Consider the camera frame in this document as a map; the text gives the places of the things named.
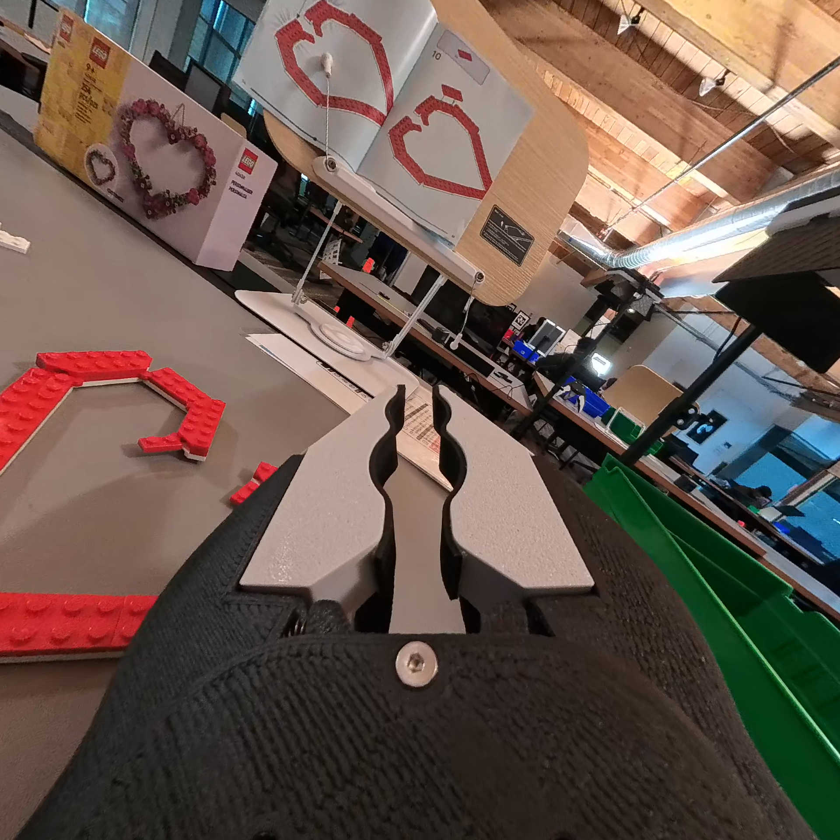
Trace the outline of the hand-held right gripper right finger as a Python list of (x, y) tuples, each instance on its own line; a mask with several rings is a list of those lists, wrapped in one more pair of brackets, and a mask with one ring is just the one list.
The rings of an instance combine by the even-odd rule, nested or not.
[(531, 453), (445, 385), (433, 390), (444, 503), (440, 567), (450, 599), (525, 602), (594, 587)]

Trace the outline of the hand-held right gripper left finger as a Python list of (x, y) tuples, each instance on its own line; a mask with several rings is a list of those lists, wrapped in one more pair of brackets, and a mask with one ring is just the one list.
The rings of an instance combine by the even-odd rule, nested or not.
[(388, 387), (308, 448), (239, 586), (336, 602), (362, 632), (388, 632), (396, 570), (393, 505), (406, 388)]

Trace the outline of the small red lego piece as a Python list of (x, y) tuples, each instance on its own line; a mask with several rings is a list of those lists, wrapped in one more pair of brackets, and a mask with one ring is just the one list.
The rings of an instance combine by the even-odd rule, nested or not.
[(233, 507), (241, 505), (259, 487), (261, 487), (262, 484), (266, 480), (268, 480), (268, 478), (274, 475), (277, 472), (277, 470), (278, 467), (275, 465), (272, 465), (265, 461), (260, 462), (250, 480), (230, 496), (228, 500), (229, 503)]

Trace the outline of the white and yellow lego box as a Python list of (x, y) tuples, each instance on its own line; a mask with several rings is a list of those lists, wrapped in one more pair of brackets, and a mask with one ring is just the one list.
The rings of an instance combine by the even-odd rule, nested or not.
[(37, 146), (194, 264), (232, 270), (277, 162), (68, 8)]

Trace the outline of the open lego instruction booklet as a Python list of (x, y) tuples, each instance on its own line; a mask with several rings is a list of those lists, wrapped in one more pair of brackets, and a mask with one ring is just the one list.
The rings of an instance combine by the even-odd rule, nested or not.
[(272, 1), (235, 82), (449, 246), (533, 108), (427, 1)]

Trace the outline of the small green background bin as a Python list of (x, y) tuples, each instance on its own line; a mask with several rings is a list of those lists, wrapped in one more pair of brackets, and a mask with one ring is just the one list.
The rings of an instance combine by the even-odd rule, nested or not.
[(604, 412), (600, 420), (609, 434), (628, 446), (636, 441), (647, 428), (634, 415), (622, 408), (612, 406)]

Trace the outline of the white printed paper sheet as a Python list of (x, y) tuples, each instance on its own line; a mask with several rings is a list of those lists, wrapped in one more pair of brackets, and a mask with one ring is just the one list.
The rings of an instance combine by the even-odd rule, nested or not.
[[(433, 394), (427, 384), (419, 384), (413, 392), (405, 391), (405, 421), (394, 433), (385, 409), (396, 395), (396, 385), (373, 384), (373, 395), (367, 395), (348, 374), (339, 373), (334, 364), (318, 360), (281, 333), (251, 334), (247, 339), (347, 414), (358, 414), (309, 446), (302, 466), (319, 486), (335, 488), (344, 500), (350, 498), (351, 490), (377, 494), (370, 472), (371, 456), (383, 435), (387, 454), (404, 458), (440, 487), (452, 490), (439, 468), (442, 444), (433, 422)], [(543, 482), (529, 451), (482, 417), (457, 392), (446, 385), (436, 389), (451, 404), (450, 433), (465, 450), (469, 467), (478, 468), (478, 477), (468, 476), (465, 489), (473, 485), (479, 490), (498, 487), (504, 495), (535, 496)]]

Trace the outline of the long wooden background table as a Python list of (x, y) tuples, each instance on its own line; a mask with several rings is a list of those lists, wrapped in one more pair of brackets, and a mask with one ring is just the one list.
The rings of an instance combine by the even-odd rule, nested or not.
[[(348, 293), (373, 308), (383, 319), (400, 328), (405, 326), (416, 312), (417, 307), (401, 292), (387, 287), (371, 275), (345, 266), (334, 266), (323, 260), (319, 261), (318, 267)], [(467, 343), (460, 344), (453, 350), (451, 346), (453, 338), (443, 343), (435, 341), (436, 329), (440, 329), (438, 322), (426, 313), (422, 313), (407, 337), (422, 344), (426, 352), (440, 360), (442, 364), (461, 371), (466, 378), (502, 400), (512, 410), (520, 414), (529, 412), (531, 408), (529, 394), (518, 378), (510, 375)]]

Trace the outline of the green plastic bin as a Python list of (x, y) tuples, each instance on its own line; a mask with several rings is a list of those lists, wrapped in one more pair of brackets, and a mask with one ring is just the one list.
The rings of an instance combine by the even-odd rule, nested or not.
[(608, 455), (584, 488), (656, 562), (742, 722), (814, 834), (839, 838), (839, 632), (793, 588)]

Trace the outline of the black flat panel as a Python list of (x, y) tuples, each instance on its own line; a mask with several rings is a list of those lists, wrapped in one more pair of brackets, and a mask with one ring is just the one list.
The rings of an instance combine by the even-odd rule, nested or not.
[(818, 374), (839, 358), (839, 197), (786, 208), (763, 244), (726, 269), (716, 299)]

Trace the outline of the red lego heart frame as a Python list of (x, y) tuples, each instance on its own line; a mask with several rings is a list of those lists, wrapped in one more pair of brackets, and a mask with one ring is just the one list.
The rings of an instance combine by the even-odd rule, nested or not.
[[(226, 407), (171, 368), (151, 369), (141, 350), (39, 353), (1, 394), (1, 467), (4, 473), (68, 396), (81, 387), (141, 383), (183, 410), (178, 429), (143, 437), (146, 455), (182, 452), (205, 460)], [(140, 630), (153, 595), (3, 592), (2, 664), (72, 658), (116, 658)]]

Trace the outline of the silver air duct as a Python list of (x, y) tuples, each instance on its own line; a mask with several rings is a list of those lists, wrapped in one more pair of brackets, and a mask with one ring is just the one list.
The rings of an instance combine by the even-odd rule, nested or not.
[(838, 186), (839, 164), (832, 164), (804, 180), (787, 182), (784, 188), (750, 203), (708, 217), (648, 245), (632, 248), (617, 249), (606, 245), (572, 218), (563, 221), (556, 238), (564, 247), (605, 270), (640, 269), (690, 250), (763, 230), (789, 205), (822, 200)]

